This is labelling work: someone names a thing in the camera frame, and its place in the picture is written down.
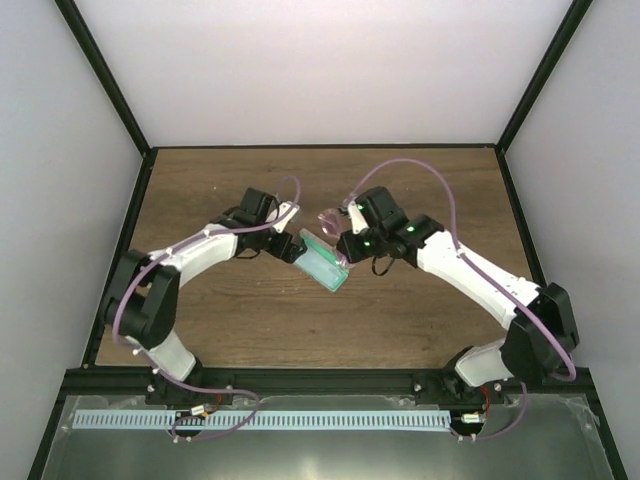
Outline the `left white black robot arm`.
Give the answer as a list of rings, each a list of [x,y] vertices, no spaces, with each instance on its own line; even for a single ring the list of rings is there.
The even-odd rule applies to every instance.
[[[171,377],[170,393],[181,403],[196,402],[203,377],[198,359],[175,331],[179,291],[209,268],[252,250],[292,264],[306,252],[302,240],[286,231],[299,213],[295,201],[249,188],[231,207],[186,239],[148,253],[131,250],[119,260],[101,300],[100,320],[116,343],[128,343]]]

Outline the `metal front plate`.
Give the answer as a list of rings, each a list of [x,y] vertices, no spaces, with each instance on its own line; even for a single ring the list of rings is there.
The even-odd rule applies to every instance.
[[[610,479],[599,421],[582,396],[508,396],[475,440],[448,431],[74,429],[78,410],[176,411],[141,398],[67,400],[45,479]],[[219,411],[437,410],[401,397],[271,397]]]

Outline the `black mounting rail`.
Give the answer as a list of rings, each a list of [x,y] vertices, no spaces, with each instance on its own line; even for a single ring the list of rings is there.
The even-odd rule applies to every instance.
[[[506,394],[521,392],[515,380],[490,380],[484,386],[454,394],[438,369],[261,369],[203,368],[196,384],[206,389],[237,389],[272,396],[396,396],[419,405],[472,408],[485,399],[500,403]],[[65,373],[60,394],[143,395],[151,405],[191,406],[215,400],[212,394],[191,392],[149,367],[90,366]]]

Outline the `grey green glasses case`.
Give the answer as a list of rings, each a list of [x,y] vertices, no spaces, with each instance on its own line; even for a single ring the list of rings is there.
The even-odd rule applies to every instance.
[[[305,252],[293,263],[330,292],[336,292],[347,280],[349,268],[334,248],[307,229],[301,229],[300,238]]]

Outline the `pink sunglasses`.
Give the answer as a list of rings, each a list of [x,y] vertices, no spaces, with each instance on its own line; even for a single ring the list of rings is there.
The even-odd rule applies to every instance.
[[[324,235],[335,241],[338,241],[341,234],[347,230],[343,225],[345,219],[346,214],[340,208],[329,208],[318,214],[318,220]],[[334,246],[332,250],[337,264],[341,268],[350,270],[353,267],[347,257],[338,251],[337,246]]]

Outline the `light blue cleaning cloth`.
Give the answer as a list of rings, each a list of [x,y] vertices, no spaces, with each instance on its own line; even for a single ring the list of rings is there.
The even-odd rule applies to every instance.
[[[314,245],[308,245],[306,253],[294,265],[330,291],[338,290],[348,276],[332,253]]]

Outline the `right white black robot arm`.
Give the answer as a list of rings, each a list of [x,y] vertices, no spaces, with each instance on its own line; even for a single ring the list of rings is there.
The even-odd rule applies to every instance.
[[[349,227],[336,248],[350,264],[389,257],[443,280],[475,301],[504,329],[503,338],[459,352],[445,367],[447,396],[465,403],[481,386],[514,378],[538,388],[566,366],[579,335],[568,293],[539,286],[457,245],[431,217],[409,218],[385,187],[339,207]]]

